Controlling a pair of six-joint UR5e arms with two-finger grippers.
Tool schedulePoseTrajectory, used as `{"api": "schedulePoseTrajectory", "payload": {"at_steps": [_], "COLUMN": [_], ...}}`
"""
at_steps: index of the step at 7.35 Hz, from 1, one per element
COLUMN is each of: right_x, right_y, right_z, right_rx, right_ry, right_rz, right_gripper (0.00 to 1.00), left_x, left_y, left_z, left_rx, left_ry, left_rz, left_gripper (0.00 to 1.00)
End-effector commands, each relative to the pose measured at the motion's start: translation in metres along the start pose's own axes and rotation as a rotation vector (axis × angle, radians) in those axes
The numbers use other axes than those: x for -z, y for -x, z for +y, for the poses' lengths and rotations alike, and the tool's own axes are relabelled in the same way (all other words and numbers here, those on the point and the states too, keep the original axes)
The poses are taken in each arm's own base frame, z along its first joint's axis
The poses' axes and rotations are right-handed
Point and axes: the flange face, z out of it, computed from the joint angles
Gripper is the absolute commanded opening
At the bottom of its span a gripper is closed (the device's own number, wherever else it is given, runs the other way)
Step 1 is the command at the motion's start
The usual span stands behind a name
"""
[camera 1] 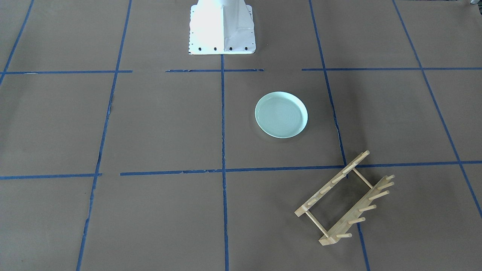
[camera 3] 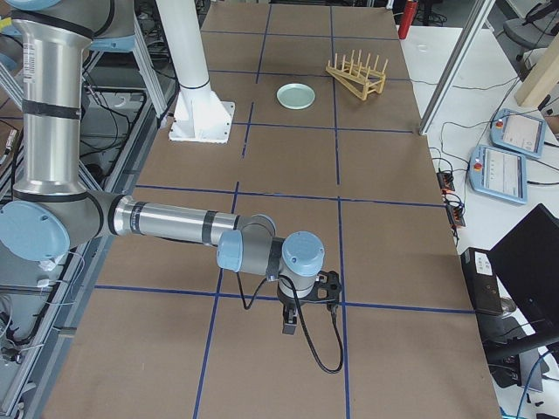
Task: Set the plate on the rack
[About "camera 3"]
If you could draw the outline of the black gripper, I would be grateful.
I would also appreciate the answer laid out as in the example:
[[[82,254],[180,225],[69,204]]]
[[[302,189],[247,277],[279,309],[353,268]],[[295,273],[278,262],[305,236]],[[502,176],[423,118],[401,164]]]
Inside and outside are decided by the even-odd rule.
[[[285,294],[281,289],[278,290],[279,301],[283,305],[283,334],[294,334],[297,328],[298,309],[294,297]]]

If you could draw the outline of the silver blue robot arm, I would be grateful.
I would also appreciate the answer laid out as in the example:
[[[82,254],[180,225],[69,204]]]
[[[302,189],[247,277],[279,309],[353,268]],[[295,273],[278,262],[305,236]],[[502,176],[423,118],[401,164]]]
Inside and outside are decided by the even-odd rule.
[[[1,240],[16,256],[43,261],[96,237],[127,234],[212,246],[217,265],[278,285],[283,330],[305,323],[317,301],[325,249],[313,233],[278,237],[269,216],[238,216],[135,200],[79,180],[82,67],[87,49],[135,46],[130,1],[13,1],[23,39],[24,169],[1,211]]]

